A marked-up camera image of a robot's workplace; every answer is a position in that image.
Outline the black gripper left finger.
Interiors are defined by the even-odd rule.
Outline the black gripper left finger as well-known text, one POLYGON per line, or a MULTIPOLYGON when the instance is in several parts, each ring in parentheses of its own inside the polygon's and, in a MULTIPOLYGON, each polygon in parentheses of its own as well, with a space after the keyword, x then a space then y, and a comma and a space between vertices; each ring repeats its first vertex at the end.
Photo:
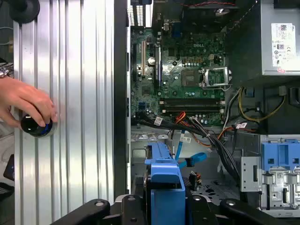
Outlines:
POLYGON ((119 201, 94 199, 54 221, 53 225, 146 225, 143 199, 121 195, 119 201))

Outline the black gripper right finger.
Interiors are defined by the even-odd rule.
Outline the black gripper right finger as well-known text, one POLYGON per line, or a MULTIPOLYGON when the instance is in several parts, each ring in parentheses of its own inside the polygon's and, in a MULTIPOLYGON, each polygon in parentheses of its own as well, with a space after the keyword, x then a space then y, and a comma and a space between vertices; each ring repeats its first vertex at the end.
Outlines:
POLYGON ((217 206, 204 195, 187 197, 188 225, 288 225, 237 199, 223 199, 217 206))

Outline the person's bare hand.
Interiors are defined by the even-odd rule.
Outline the person's bare hand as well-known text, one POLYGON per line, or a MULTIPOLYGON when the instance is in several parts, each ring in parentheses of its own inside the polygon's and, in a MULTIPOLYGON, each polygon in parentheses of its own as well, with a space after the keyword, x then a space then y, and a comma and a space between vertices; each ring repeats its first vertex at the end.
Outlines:
POLYGON ((0 79, 0 118, 8 125, 20 128, 20 122, 11 114, 11 107, 27 113, 41 127, 51 120, 57 121, 55 106, 46 93, 6 76, 0 79))

